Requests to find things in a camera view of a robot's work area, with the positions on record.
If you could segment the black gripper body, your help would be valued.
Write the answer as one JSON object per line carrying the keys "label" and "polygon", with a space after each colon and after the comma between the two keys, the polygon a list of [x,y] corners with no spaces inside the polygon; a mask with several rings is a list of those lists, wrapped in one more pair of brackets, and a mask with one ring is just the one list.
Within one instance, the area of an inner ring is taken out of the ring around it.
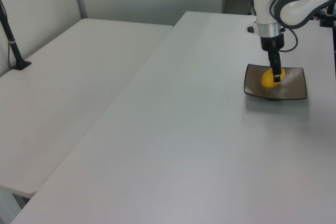
{"label": "black gripper body", "polygon": [[271,51],[273,48],[280,50],[285,45],[283,34],[280,34],[276,37],[269,37],[269,38],[261,37],[260,41],[261,41],[261,48],[263,51]]}

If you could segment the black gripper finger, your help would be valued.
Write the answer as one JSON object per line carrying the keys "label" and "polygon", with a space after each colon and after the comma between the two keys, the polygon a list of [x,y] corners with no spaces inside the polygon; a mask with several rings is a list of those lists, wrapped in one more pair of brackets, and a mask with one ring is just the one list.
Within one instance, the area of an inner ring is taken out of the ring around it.
{"label": "black gripper finger", "polygon": [[274,82],[280,82],[281,81],[281,61],[280,61],[280,55],[279,51],[277,49],[272,49],[268,52],[268,59],[270,62],[270,67],[272,70],[272,75]]}

